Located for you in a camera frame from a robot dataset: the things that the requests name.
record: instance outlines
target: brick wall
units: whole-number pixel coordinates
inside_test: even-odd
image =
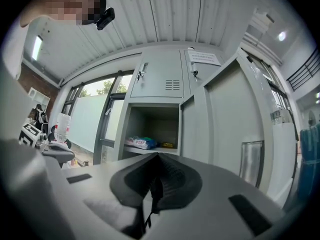
[[[51,110],[57,98],[59,89],[54,87],[48,81],[44,80],[41,76],[33,72],[28,66],[23,63],[21,64],[21,75],[18,82],[27,93],[32,87],[50,98],[48,107],[46,109],[46,114],[48,117],[50,117]]]

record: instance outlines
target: corrugated metal ceiling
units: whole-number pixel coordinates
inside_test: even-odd
[[[104,30],[40,18],[29,27],[25,53],[29,58],[40,35],[37,63],[63,79],[102,56],[141,44],[187,41],[219,46],[230,4],[231,0],[107,0],[115,20]]]

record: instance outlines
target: white paper sign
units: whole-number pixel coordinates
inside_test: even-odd
[[[191,62],[206,63],[221,66],[217,56],[213,53],[200,52],[195,50],[188,50]]]

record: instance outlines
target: ceiling light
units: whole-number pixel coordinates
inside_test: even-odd
[[[40,51],[40,47],[41,47],[42,41],[43,40],[39,35],[35,38],[33,52],[32,52],[32,58],[34,60],[37,60],[37,58],[38,58],[38,53]]]
[[[283,41],[283,40],[285,40],[285,38],[286,38],[286,32],[281,32],[281,33],[278,35],[279,41]]]

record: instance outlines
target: ceiling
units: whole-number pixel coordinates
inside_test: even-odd
[[[320,85],[318,85],[315,89],[296,101],[302,112],[316,105],[317,93],[320,93]]]
[[[219,47],[223,39],[231,35],[226,32],[230,15],[241,10],[245,3],[234,1],[237,0],[107,0],[107,7],[115,10],[115,20],[101,31],[94,25],[68,25],[42,17],[29,27],[24,59],[59,83],[101,57],[129,47],[176,41]],[[248,1],[252,3],[252,12],[254,6],[259,6],[274,19],[275,23],[261,41],[282,58],[301,27],[296,16],[283,0],[246,0],[246,3]],[[283,30],[289,35],[279,43],[276,37]],[[235,23],[231,31],[242,30]],[[34,61],[30,55],[37,35],[43,43],[38,60]]]

